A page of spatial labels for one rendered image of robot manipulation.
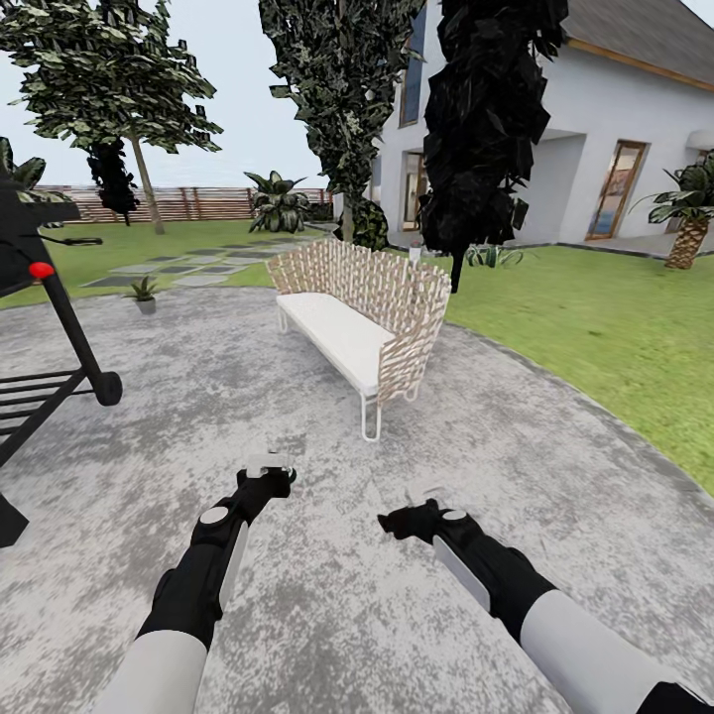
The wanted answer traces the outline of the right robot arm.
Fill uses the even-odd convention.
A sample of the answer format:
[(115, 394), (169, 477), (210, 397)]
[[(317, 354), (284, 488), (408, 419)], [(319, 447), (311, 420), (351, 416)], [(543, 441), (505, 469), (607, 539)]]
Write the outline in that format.
[(657, 663), (538, 574), (517, 548), (485, 535), (466, 512), (425, 495), (439, 477), (406, 487), (408, 506), (378, 513), (395, 539), (433, 543), (437, 558), (492, 617), (499, 617), (574, 714), (714, 714), (714, 701)]

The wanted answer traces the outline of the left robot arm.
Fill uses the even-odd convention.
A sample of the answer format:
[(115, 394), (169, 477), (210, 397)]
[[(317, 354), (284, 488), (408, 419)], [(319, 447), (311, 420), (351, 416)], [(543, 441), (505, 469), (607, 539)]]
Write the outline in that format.
[(289, 496), (295, 463), (294, 455), (251, 453), (235, 494), (197, 519), (191, 547), (158, 582), (152, 613), (92, 714), (194, 714), (248, 529), (271, 499)]

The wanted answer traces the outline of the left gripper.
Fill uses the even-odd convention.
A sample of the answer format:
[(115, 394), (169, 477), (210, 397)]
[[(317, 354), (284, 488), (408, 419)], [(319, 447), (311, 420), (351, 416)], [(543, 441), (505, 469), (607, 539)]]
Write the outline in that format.
[(237, 491), (245, 489), (254, 493), (260, 501), (260, 510), (266, 507), (271, 499), (286, 499), (291, 493), (290, 470), (277, 469), (263, 474), (261, 478), (247, 478), (247, 469), (237, 473)]

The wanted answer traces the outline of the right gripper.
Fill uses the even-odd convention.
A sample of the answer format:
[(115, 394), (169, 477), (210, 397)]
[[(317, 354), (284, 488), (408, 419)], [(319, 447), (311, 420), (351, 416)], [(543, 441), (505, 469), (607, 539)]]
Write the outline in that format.
[(425, 506), (422, 507), (404, 507), (392, 510), (389, 516), (384, 513), (378, 513), (378, 519), (380, 520), (381, 528), (388, 534), (394, 534), (395, 539), (420, 537), (418, 526), (422, 524), (421, 520), (426, 516), (428, 510), (436, 512), (436, 500), (432, 498), (425, 499)]

